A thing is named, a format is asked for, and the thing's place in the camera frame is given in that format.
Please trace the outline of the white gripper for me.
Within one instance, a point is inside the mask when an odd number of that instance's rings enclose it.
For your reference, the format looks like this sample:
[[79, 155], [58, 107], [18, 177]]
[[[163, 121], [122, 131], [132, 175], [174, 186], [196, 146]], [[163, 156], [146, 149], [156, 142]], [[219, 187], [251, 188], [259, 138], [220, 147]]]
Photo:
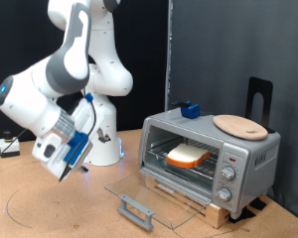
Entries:
[[88, 173], [82, 163], [92, 149], [96, 132], [96, 112], [91, 101], [83, 98], [72, 114], [62, 110], [59, 121], [46, 137], [43, 165], [58, 179], [72, 171]]

